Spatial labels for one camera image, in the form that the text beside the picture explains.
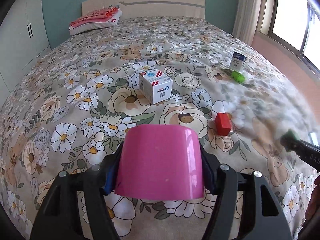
headboard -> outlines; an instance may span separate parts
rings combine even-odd
[[[97,9],[119,5],[122,18],[146,16],[205,16],[205,0],[87,0],[82,3],[82,15]]]

bed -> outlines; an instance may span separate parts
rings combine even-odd
[[[234,51],[249,59],[242,84],[228,69]],[[173,79],[173,89],[169,100],[151,105],[139,91],[138,75],[155,68]],[[218,112],[228,113],[229,136],[216,132]],[[258,52],[201,18],[136,17],[73,36],[40,59],[10,94],[1,117],[0,202],[27,239],[58,172],[86,171],[140,124],[190,127],[221,163],[261,171],[294,238],[317,177],[279,144],[290,128],[306,141],[318,131],[303,97]],[[200,239],[215,204],[207,191],[197,200],[114,193],[105,200],[123,239]],[[91,238],[81,192],[78,202],[84,235]],[[237,235],[241,206],[239,192],[230,239]]]

red wooden block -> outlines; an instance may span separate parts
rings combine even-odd
[[[230,133],[232,126],[228,114],[218,113],[214,122],[216,124],[218,135],[227,136]]]

white box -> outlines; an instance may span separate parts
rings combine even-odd
[[[171,97],[172,79],[158,69],[139,74],[142,94],[154,105]]]

pink cup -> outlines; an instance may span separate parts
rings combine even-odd
[[[124,140],[115,193],[149,200],[203,197],[197,134],[180,125],[131,128]]]

